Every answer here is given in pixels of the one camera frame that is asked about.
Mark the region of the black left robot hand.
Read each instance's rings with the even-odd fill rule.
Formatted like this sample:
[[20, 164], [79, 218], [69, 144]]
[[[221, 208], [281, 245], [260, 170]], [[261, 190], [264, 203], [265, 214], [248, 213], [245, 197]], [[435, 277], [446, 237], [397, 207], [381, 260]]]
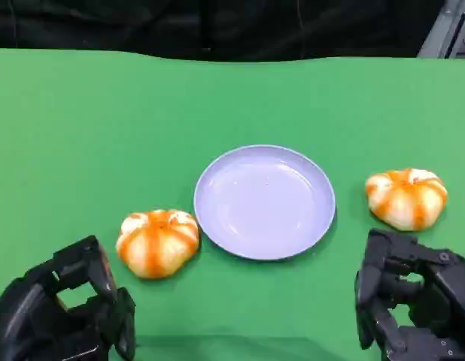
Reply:
[[89, 235], [15, 278], [0, 295], [0, 360], [107, 360], [136, 352], [135, 303]]

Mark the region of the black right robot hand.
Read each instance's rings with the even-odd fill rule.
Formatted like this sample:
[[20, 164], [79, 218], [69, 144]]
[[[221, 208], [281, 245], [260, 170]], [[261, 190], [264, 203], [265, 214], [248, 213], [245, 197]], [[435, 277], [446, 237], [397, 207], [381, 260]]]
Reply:
[[465, 257], [371, 229], [354, 280], [360, 347], [382, 360], [465, 360]]

